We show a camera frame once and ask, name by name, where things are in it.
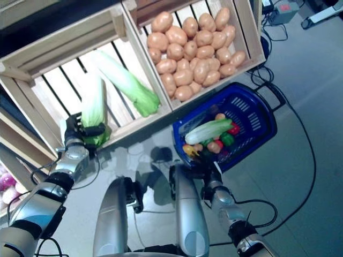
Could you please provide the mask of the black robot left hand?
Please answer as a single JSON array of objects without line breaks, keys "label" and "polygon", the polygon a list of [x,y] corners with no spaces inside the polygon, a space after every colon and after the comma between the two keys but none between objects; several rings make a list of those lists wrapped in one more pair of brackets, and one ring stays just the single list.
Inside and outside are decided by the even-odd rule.
[{"label": "black robot left hand", "polygon": [[84,146],[87,149],[96,148],[95,143],[86,143],[85,139],[99,136],[106,130],[103,122],[96,126],[84,127],[81,122],[81,112],[69,116],[65,122],[64,144],[66,148],[72,145]]}]

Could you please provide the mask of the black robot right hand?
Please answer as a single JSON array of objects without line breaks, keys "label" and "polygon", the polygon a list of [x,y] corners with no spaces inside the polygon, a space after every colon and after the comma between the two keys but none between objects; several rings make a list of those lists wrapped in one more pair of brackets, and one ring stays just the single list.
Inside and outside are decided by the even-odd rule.
[{"label": "black robot right hand", "polygon": [[202,179],[206,187],[210,186],[210,183],[222,185],[221,173],[213,161],[204,159],[192,161],[188,174],[193,179]]}]

